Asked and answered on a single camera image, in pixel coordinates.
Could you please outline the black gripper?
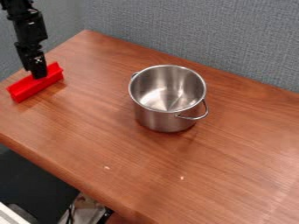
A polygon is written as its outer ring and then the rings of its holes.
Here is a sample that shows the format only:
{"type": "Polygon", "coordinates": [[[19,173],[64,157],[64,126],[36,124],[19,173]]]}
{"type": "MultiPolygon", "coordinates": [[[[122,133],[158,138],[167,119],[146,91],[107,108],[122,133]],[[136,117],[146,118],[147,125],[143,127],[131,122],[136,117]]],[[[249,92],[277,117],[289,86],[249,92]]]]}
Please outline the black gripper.
{"type": "Polygon", "coordinates": [[[34,0],[0,0],[7,19],[14,24],[16,42],[14,43],[23,68],[32,72],[38,80],[47,76],[47,61],[40,48],[42,42],[48,38],[43,13],[34,7],[34,0]]]}

